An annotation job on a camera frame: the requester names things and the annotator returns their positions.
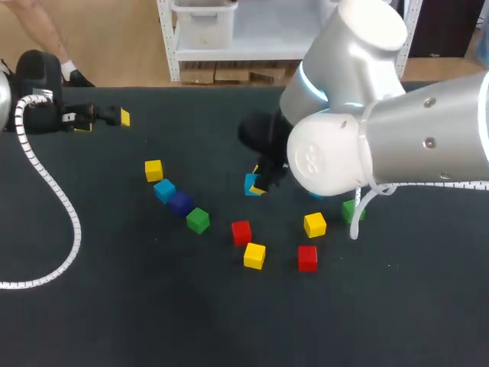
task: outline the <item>blue cube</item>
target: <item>blue cube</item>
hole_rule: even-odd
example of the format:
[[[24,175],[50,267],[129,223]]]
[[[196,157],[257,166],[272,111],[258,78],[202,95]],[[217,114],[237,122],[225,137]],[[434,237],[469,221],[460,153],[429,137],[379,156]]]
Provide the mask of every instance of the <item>blue cube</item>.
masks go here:
[[[175,192],[168,200],[168,206],[180,217],[185,218],[196,208],[193,205],[192,199],[181,191]]]
[[[173,185],[167,178],[154,185],[154,193],[163,204],[168,203],[168,200],[170,200],[175,192],[175,185]]]
[[[244,194],[246,196],[260,196],[259,194],[252,193],[250,191],[257,177],[258,177],[257,174],[246,174],[246,177],[244,178]]]
[[[309,192],[309,195],[310,195],[310,196],[312,196],[312,197],[315,197],[317,200],[323,200],[323,199],[324,199],[324,197],[323,197],[323,196],[321,196],[321,195],[317,195],[317,194],[315,194],[315,193],[311,193],[311,192]]]

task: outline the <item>robot logo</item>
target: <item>robot logo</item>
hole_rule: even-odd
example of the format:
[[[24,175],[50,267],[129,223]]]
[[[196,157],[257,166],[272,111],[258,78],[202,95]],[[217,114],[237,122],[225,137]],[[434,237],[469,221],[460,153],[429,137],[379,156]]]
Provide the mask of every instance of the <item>robot logo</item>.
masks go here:
[[[297,147],[296,166],[304,177],[314,177],[321,174],[324,164],[321,148],[312,141],[305,141]]]

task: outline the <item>cube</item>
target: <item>cube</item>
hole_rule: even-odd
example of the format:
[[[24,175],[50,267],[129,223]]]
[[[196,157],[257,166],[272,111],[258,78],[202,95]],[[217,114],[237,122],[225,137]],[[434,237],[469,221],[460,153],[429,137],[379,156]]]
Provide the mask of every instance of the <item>cube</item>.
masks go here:
[[[199,235],[202,234],[210,225],[209,214],[200,208],[195,208],[186,216],[188,227]]]
[[[144,162],[144,170],[146,171],[147,182],[163,180],[163,165],[160,160]]]
[[[299,246],[299,271],[318,270],[318,252],[315,246]]]
[[[168,200],[170,200],[175,192],[175,185],[173,185],[167,178],[154,185],[154,193],[163,204],[167,204]]]
[[[248,243],[244,252],[243,264],[247,268],[261,270],[265,261],[265,246]]]
[[[257,177],[257,174],[246,174],[246,177],[244,178],[244,194],[246,196],[260,196],[262,193],[264,193],[262,190],[256,188],[254,189],[255,192],[250,191]]]
[[[168,200],[168,206],[181,218],[185,218],[196,208],[190,196],[181,191],[175,192]]]
[[[324,197],[323,197],[323,196],[321,196],[321,195],[317,195],[317,194],[315,194],[315,193],[311,193],[311,192],[309,192],[309,195],[310,195],[310,196],[312,196],[312,197],[314,197],[314,198],[316,198],[317,200],[323,200],[323,199],[324,199]]]
[[[246,246],[251,242],[251,228],[247,220],[232,223],[232,236],[235,240],[235,246]]]
[[[351,224],[351,220],[353,219],[353,215],[355,214],[355,201],[345,201],[342,204],[342,217],[348,224]],[[365,219],[366,212],[365,210],[361,212],[360,220]]]
[[[131,115],[124,109],[121,109],[121,126],[131,126]]]
[[[307,236],[311,239],[326,234],[326,221],[321,213],[309,214],[304,216],[304,229]]]

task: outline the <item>red cube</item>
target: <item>red cube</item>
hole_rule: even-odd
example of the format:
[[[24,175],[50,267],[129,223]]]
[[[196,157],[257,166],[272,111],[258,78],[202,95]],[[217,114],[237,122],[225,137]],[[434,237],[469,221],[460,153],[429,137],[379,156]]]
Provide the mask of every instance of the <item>red cube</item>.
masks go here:
[[[315,246],[299,246],[299,271],[318,270],[318,251]]]
[[[246,246],[251,242],[251,228],[247,220],[232,223],[232,236],[236,246]]]

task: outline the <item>green cube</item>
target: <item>green cube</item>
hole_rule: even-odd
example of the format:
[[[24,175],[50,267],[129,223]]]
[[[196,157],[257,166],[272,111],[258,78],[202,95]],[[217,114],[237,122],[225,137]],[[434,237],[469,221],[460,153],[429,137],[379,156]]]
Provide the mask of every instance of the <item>green cube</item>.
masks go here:
[[[353,219],[353,214],[355,214],[355,201],[350,200],[350,201],[345,201],[342,204],[342,216],[343,219],[348,223],[351,224],[351,220]],[[361,212],[360,215],[360,220],[365,219],[365,210]]]
[[[209,214],[200,208],[195,208],[186,216],[186,224],[195,233],[201,234],[211,225]]]

